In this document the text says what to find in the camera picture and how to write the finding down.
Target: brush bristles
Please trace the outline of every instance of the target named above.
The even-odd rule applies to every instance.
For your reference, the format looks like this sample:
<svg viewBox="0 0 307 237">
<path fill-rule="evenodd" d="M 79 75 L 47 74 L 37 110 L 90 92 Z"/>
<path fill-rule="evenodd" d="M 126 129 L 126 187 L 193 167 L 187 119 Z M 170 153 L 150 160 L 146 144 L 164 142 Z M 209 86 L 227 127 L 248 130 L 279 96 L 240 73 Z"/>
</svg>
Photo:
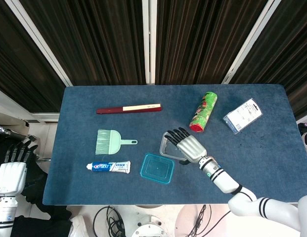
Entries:
<svg viewBox="0 0 307 237">
<path fill-rule="evenodd" d="M 99 129 L 97 132 L 96 155 L 108 154 L 110 142 L 110 130 Z"/>
</svg>

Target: black curtain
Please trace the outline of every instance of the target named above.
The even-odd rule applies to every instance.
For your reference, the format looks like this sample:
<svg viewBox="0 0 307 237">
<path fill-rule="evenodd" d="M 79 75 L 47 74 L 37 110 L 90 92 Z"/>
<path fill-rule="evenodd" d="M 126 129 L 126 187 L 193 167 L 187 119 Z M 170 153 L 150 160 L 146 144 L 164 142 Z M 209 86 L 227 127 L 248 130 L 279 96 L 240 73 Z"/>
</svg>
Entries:
<svg viewBox="0 0 307 237">
<path fill-rule="evenodd" d="M 21 0 L 73 85 L 145 84 L 141 0 Z"/>
<path fill-rule="evenodd" d="M 65 85 L 0 0 L 0 90 L 30 112 L 59 112 Z"/>
<path fill-rule="evenodd" d="M 285 87 L 296 119 L 307 114 L 307 0 L 284 0 L 230 83 Z"/>
<path fill-rule="evenodd" d="M 156 84 L 221 83 L 267 0 L 159 0 Z"/>
</svg>

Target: white cylinder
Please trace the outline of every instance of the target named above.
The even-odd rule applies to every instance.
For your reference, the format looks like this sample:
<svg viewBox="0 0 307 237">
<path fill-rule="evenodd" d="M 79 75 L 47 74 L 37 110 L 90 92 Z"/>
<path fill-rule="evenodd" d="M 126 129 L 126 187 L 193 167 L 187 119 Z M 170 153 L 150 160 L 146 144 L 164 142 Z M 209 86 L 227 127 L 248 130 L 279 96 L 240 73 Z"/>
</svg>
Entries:
<svg viewBox="0 0 307 237">
<path fill-rule="evenodd" d="M 214 184 L 224 193 L 224 194 L 229 194 L 233 191 L 235 191 L 238 187 L 239 184 L 234 181 L 233 178 L 230 177 L 229 174 L 227 174 L 226 171 L 221 173 L 215 180 Z"/>
<path fill-rule="evenodd" d="M 298 209 L 282 201 L 270 199 L 265 206 L 266 218 L 300 231 Z"/>
<path fill-rule="evenodd" d="M 251 201 L 250 198 L 242 193 L 237 193 L 229 200 L 228 206 L 236 216 L 260 216 L 259 204 L 262 198 Z"/>
<path fill-rule="evenodd" d="M 13 227 L 0 229 L 0 237 L 10 237 Z"/>
<path fill-rule="evenodd" d="M 307 237 L 307 196 L 298 201 L 298 216 L 301 225 L 301 237 Z"/>
</svg>

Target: red can lid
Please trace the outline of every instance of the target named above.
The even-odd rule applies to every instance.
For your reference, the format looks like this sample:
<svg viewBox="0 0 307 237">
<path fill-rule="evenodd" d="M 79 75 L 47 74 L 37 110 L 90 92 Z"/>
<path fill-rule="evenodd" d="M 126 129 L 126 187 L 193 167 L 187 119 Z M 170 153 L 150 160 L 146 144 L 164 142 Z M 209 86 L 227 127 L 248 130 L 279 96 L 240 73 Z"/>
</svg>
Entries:
<svg viewBox="0 0 307 237">
<path fill-rule="evenodd" d="M 189 126 L 189 128 L 195 132 L 203 132 L 204 131 L 204 128 L 199 125 L 199 124 L 192 124 Z"/>
</svg>

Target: green cylindrical can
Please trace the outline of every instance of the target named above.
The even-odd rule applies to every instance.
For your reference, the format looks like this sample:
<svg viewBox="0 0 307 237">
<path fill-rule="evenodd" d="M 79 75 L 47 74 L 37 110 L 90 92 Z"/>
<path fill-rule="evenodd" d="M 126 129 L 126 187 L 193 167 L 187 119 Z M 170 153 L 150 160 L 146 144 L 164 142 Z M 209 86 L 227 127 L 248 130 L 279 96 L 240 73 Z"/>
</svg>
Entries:
<svg viewBox="0 0 307 237">
<path fill-rule="evenodd" d="M 198 106 L 194 117 L 192 118 L 189 127 L 195 132 L 203 132 L 206 123 L 211 115 L 214 105 L 217 101 L 217 95 L 213 92 L 206 92 L 203 96 L 202 102 Z"/>
</svg>

